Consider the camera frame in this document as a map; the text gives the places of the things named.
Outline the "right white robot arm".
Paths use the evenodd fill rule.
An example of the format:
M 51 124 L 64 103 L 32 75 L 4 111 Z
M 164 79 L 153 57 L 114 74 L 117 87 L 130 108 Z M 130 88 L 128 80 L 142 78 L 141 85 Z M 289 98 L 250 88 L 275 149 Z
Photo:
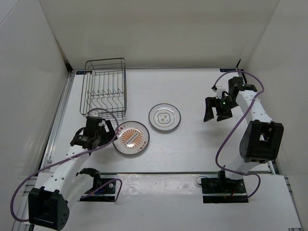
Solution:
M 243 112 L 240 121 L 247 122 L 239 144 L 239 154 L 230 164 L 220 166 L 224 176 L 216 180 L 216 187 L 225 193 L 233 187 L 233 180 L 241 180 L 254 167 L 276 160 L 284 127 L 265 112 L 254 85 L 230 84 L 226 96 L 223 89 L 216 92 L 215 97 L 205 99 L 205 122 L 213 118 L 217 121 L 231 118 L 231 110 L 235 107 L 240 107 Z

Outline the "green rimmed white plate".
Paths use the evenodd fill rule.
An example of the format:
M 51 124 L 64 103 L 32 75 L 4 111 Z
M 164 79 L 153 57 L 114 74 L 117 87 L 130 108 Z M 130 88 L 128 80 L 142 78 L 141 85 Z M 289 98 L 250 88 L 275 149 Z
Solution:
M 159 103 L 150 109 L 148 119 L 154 129 L 171 132 L 180 125 L 181 114 L 172 104 Z

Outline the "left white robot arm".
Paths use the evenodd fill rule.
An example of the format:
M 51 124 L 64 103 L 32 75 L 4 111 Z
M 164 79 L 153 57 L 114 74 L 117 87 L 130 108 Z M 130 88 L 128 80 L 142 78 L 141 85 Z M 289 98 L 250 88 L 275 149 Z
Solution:
M 99 171 L 82 165 L 93 151 L 116 139 L 110 120 L 90 116 L 70 142 L 66 159 L 51 177 L 28 195 L 29 223 L 56 231 L 66 225 L 70 209 L 80 199 L 100 191 Z

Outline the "orange patterned plate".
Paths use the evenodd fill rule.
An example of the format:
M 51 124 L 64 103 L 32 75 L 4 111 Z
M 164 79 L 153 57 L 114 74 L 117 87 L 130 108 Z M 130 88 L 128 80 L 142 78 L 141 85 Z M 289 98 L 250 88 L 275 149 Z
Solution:
M 145 151 L 150 143 L 148 128 L 138 121 L 127 121 L 119 125 L 114 148 L 122 155 L 135 156 Z

